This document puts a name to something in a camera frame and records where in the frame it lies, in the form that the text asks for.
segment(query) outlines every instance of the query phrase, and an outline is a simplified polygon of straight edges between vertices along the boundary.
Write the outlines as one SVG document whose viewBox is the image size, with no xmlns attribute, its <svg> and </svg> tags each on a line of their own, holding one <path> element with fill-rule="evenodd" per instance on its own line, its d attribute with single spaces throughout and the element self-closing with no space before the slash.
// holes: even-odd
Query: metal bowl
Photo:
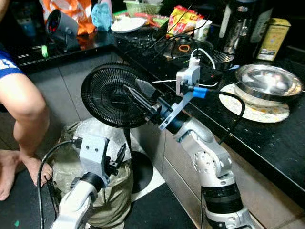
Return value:
<svg viewBox="0 0 305 229">
<path fill-rule="evenodd" d="M 249 99 L 255 97 L 275 104 L 287 102 L 298 96 L 303 89 L 302 83 L 294 74 L 278 67 L 249 64 L 238 69 L 235 74 L 238 80 L 235 84 L 236 92 L 241 94 L 241 90 L 251 95 Z"/>
</svg>

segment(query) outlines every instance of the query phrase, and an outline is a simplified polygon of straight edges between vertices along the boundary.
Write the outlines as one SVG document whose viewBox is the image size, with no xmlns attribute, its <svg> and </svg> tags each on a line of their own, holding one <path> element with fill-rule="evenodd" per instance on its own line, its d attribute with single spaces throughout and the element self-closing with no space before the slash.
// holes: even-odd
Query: leg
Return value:
<svg viewBox="0 0 305 229">
<path fill-rule="evenodd" d="M 13 73 L 0 79 L 0 103 L 16 119 L 14 138 L 20 146 L 20 159 L 36 184 L 40 160 L 36 158 L 35 151 L 49 127 L 45 101 L 25 75 Z M 41 175 L 42 183 L 51 176 L 52 168 L 46 164 Z"/>
</svg>

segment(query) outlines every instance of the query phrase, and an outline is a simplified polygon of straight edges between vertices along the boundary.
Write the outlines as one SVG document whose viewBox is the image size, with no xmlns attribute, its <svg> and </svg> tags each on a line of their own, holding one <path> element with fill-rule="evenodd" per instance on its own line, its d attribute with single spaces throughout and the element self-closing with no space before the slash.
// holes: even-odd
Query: basket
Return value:
<svg viewBox="0 0 305 229">
<path fill-rule="evenodd" d="M 134 16 L 135 13 L 146 13 L 149 15 L 154 15 L 159 13 L 161 4 L 147 4 L 147 3 L 139 3 L 138 1 L 124 1 L 127 7 L 127 12 L 131 17 Z"/>
</svg>

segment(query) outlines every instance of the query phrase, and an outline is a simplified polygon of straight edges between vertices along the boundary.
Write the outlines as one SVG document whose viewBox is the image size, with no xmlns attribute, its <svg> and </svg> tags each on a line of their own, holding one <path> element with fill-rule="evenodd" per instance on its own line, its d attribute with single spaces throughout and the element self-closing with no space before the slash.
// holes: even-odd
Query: snack bag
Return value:
<svg viewBox="0 0 305 229">
<path fill-rule="evenodd" d="M 78 35 L 92 33 L 95 26 L 91 19 L 91 0 L 39 0 L 43 8 L 43 18 L 45 22 L 49 14 L 59 9 L 64 14 L 77 21 Z"/>
<path fill-rule="evenodd" d="M 173 27 L 177 23 L 177 21 L 186 11 L 187 9 L 180 5 L 174 8 L 168 21 L 167 31 L 169 31 L 171 27 Z M 195 29 L 196 22 L 202 19 L 203 19 L 202 15 L 197 14 L 197 12 L 193 10 L 189 10 L 183 15 L 183 17 L 179 20 L 177 25 L 175 25 L 175 27 L 169 31 L 169 33 L 166 35 L 167 38 Z"/>
</svg>

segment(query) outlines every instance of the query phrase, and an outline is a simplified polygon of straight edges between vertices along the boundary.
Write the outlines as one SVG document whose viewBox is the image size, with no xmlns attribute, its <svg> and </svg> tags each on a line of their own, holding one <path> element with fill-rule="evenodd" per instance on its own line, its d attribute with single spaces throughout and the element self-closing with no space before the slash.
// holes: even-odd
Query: electric fan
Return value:
<svg viewBox="0 0 305 229">
<path fill-rule="evenodd" d="M 130 128 L 139 127 L 146 121 L 145 113 L 125 85 L 140 91 L 136 83 L 140 75 L 128 65 L 108 63 L 92 70 L 81 86 L 81 98 L 87 110 L 99 121 L 123 128 L 130 149 Z M 132 151 L 132 169 L 132 192 L 137 193 L 149 184 L 153 167 L 144 154 Z"/>
</svg>

